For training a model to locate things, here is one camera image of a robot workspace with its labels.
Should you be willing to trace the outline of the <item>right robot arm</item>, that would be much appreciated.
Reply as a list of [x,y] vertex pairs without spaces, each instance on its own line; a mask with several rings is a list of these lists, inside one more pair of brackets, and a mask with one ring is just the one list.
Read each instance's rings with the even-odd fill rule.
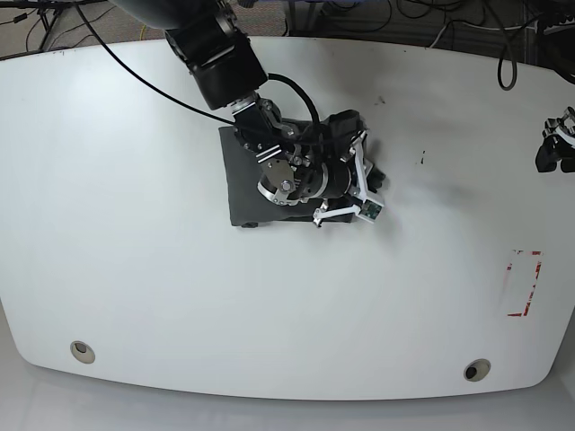
[[377,219],[385,175],[365,155],[367,126],[355,110],[327,118],[300,93],[309,119],[287,119],[259,90],[290,84],[268,73],[225,1],[122,1],[119,7],[163,31],[212,110],[230,109],[220,131],[232,225],[276,221],[347,223]]

